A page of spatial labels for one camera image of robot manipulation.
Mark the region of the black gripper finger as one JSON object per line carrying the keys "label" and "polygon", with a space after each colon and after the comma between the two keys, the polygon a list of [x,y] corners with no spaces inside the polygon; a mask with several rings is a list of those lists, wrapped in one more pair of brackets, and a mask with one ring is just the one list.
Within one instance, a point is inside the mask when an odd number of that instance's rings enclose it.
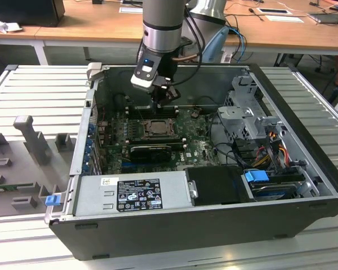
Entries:
{"label": "black gripper finger", "polygon": [[161,107],[160,102],[165,98],[165,89],[159,86],[154,87],[154,108]]}
{"label": "black gripper finger", "polygon": [[165,91],[163,106],[168,105],[172,101],[179,99],[181,97],[180,92],[174,87],[170,86],[168,90]]}

